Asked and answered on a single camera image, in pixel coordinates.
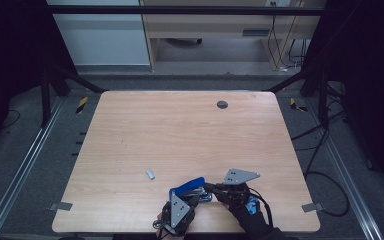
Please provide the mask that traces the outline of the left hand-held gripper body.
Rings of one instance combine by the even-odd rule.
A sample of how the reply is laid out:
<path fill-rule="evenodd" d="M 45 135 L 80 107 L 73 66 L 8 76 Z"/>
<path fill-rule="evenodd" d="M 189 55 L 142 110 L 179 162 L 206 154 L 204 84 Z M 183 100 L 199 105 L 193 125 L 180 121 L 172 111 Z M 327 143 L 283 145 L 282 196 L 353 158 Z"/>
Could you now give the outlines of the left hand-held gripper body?
<path fill-rule="evenodd" d="M 195 217 L 193 202 L 185 202 L 176 195 L 162 209 L 162 227 L 172 236 L 184 236 Z"/>

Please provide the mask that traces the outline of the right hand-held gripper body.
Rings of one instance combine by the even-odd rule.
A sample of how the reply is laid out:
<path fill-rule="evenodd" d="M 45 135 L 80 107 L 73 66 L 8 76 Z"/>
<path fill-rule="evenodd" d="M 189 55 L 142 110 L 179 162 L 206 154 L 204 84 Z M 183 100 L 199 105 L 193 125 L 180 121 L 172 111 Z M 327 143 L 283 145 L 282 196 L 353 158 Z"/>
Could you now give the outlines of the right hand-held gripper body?
<path fill-rule="evenodd" d="M 222 203 L 245 204 L 251 195 L 247 182 L 259 177 L 260 174 L 257 172 L 231 168 L 228 170 L 223 182 L 220 183 L 225 185 L 225 190 L 215 190 L 214 192 L 224 193 L 225 201 Z"/>

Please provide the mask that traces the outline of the blue stapler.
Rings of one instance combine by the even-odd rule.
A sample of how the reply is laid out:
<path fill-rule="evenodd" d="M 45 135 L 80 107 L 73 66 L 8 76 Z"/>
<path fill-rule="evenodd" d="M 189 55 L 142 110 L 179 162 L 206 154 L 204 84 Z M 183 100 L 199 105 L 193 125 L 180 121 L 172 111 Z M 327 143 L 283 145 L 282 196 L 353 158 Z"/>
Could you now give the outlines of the blue stapler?
<path fill-rule="evenodd" d="M 185 202 L 198 196 L 200 203 L 211 202 L 212 195 L 204 189 L 204 185 L 205 179 L 203 177 L 198 177 L 178 187 L 171 188 L 169 190 L 169 196 L 176 195 Z"/>

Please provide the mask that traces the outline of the person's left hand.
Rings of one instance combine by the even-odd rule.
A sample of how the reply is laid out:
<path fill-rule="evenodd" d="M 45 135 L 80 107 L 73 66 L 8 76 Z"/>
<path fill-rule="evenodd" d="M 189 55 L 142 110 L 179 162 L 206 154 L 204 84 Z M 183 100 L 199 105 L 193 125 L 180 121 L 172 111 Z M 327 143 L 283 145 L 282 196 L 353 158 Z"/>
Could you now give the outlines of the person's left hand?
<path fill-rule="evenodd" d="M 162 227 L 162 214 L 157 215 L 156 220 L 156 237 L 157 240 L 183 240 L 182 237 L 172 236 Z"/>

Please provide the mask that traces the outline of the person's right hand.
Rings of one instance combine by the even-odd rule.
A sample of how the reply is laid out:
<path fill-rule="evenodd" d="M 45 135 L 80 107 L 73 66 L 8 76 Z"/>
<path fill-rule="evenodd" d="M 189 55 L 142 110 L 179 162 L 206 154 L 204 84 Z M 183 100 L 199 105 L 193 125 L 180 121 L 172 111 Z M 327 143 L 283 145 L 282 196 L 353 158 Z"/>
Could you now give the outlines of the person's right hand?
<path fill-rule="evenodd" d="M 239 225 L 242 222 L 265 222 L 261 212 L 260 202 L 255 197 L 250 197 L 245 204 L 227 204 L 223 206 L 237 219 Z"/>

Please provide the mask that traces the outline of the grey tape piece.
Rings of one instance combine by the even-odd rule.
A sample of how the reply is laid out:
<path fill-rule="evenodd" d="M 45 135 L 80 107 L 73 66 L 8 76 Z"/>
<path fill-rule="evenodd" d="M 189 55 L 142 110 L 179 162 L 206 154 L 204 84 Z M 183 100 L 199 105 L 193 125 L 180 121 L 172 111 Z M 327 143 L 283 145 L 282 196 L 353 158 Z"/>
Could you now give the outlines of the grey tape piece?
<path fill-rule="evenodd" d="M 51 211 L 57 211 L 57 210 L 64 210 L 64 211 L 70 211 L 72 208 L 72 203 L 67 202 L 53 202 L 49 206 L 49 210 Z"/>
<path fill-rule="evenodd" d="M 324 206 L 321 203 L 308 203 L 302 205 L 302 210 L 305 213 L 312 212 L 312 211 L 322 211 L 324 209 Z"/>

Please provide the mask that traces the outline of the yellow black striped tape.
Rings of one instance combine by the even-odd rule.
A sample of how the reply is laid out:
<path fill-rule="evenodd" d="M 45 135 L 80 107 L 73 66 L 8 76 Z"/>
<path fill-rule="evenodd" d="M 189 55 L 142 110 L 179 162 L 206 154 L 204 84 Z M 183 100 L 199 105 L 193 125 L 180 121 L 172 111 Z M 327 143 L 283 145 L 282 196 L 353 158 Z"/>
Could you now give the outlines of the yellow black striped tape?
<path fill-rule="evenodd" d="M 78 107 L 76 109 L 76 112 L 75 112 L 76 114 L 82 113 L 84 106 L 87 103 L 87 101 L 88 101 L 88 97 L 81 98 L 81 100 L 79 101 Z"/>
<path fill-rule="evenodd" d="M 304 106 L 298 106 L 294 98 L 290 98 L 290 108 L 300 112 L 307 112 L 308 109 Z"/>

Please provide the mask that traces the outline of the dark low object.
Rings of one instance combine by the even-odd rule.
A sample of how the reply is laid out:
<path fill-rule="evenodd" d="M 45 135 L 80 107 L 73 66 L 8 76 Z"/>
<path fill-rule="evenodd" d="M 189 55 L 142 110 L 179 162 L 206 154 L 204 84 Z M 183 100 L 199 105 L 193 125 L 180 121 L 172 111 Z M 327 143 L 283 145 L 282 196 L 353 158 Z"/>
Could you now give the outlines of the dark low object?
<path fill-rule="evenodd" d="M 167 38 L 166 41 L 175 46 L 194 46 L 194 45 L 202 44 L 203 39 L 202 38 L 199 38 L 199 39 Z"/>

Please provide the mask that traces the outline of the light wooden desk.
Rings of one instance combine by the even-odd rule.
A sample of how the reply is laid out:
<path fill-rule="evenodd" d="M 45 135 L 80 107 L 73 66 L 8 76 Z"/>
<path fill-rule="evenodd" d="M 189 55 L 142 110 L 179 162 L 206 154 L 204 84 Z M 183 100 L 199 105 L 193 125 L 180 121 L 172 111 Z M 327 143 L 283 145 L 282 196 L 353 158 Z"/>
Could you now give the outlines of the light wooden desk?
<path fill-rule="evenodd" d="M 142 6 L 228 6 L 323 8 L 327 0 L 139 0 Z M 317 16 L 280 15 L 153 15 L 143 16 L 146 36 L 165 38 L 254 38 L 262 41 L 274 70 L 287 66 L 294 39 L 310 39 Z"/>

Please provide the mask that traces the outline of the black curtain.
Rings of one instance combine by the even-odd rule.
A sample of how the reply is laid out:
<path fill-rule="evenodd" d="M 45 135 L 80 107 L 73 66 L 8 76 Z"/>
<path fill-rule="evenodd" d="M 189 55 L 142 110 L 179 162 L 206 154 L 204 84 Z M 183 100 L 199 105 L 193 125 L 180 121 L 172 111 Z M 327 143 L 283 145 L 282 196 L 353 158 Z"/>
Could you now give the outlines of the black curtain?
<path fill-rule="evenodd" d="M 10 100 L 41 84 L 46 72 L 54 90 L 69 93 L 65 77 L 53 68 L 76 71 L 52 14 L 36 11 L 47 0 L 0 0 L 0 129 Z"/>
<path fill-rule="evenodd" d="M 335 32 L 327 75 L 345 85 L 345 107 L 357 138 L 384 173 L 384 0 L 326 0 L 335 15 L 320 18 L 308 57 Z"/>

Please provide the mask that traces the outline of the white cabinet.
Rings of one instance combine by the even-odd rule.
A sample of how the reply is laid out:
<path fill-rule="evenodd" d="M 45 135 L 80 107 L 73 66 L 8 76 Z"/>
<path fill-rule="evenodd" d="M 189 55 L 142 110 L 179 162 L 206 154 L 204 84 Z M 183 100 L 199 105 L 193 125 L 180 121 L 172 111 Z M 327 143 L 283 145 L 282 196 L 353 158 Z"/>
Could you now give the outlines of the white cabinet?
<path fill-rule="evenodd" d="M 76 66 L 149 65 L 138 14 L 54 14 Z"/>

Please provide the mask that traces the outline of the aluminium floor rail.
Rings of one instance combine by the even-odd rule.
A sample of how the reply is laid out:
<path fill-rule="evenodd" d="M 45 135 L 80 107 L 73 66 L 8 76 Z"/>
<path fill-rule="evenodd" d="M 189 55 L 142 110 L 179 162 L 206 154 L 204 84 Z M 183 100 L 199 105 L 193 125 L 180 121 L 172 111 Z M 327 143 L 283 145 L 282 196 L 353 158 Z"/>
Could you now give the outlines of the aluminium floor rail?
<path fill-rule="evenodd" d="M 0 200 L 0 229 L 3 226 L 9 212 L 11 211 L 15 201 L 22 190 L 30 171 L 32 170 L 39 154 L 45 145 L 49 134 L 51 133 L 57 118 L 61 113 L 61 109 L 66 102 L 65 97 L 57 97 L 51 108 L 51 115 L 46 124 L 41 127 L 35 136 L 34 141 L 30 145 L 26 155 L 24 156 L 20 166 L 18 167 L 14 177 L 7 187 L 3 197 Z"/>
<path fill-rule="evenodd" d="M 330 135 L 325 137 L 325 145 L 331 159 L 331 164 L 348 197 L 350 208 L 357 218 L 366 240 L 384 240 L 378 224 L 376 223 L 361 191 L 358 189 L 354 178 L 347 169 L 345 162 L 343 161 L 343 158 L 341 157 L 340 152 Z"/>

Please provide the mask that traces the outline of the black frame strut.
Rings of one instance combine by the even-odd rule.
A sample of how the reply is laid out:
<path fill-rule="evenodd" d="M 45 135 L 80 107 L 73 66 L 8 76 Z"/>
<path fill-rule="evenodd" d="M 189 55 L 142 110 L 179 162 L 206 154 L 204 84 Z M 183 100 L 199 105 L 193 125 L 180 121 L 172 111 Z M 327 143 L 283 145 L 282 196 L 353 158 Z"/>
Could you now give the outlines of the black frame strut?
<path fill-rule="evenodd" d="M 58 96 L 67 96 L 71 89 L 66 83 L 70 79 L 94 93 L 104 93 L 106 89 L 96 86 L 78 74 L 68 71 L 61 66 L 46 67 L 41 72 L 40 88 L 42 99 L 42 123 L 45 127 L 51 118 L 50 87 L 53 87 Z"/>
<path fill-rule="evenodd" d="M 309 66 L 295 75 L 287 78 L 279 84 L 268 89 L 268 92 L 277 93 L 285 87 L 304 79 L 301 87 L 301 95 L 304 97 L 312 96 L 315 90 L 318 94 L 318 120 L 323 128 L 328 127 L 328 110 L 327 110 L 327 85 L 328 75 L 323 66 Z"/>

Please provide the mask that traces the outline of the black horizontal frame bar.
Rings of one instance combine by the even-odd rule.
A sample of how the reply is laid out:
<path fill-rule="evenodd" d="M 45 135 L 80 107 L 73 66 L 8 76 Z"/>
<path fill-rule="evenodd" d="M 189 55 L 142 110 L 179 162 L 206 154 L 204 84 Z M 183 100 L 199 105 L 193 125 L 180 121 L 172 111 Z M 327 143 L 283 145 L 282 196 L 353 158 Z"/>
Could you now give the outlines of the black horizontal frame bar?
<path fill-rule="evenodd" d="M 86 6 L 50 5 L 53 14 L 153 14 L 153 15 L 281 15 L 322 16 L 325 8 L 228 6 Z"/>

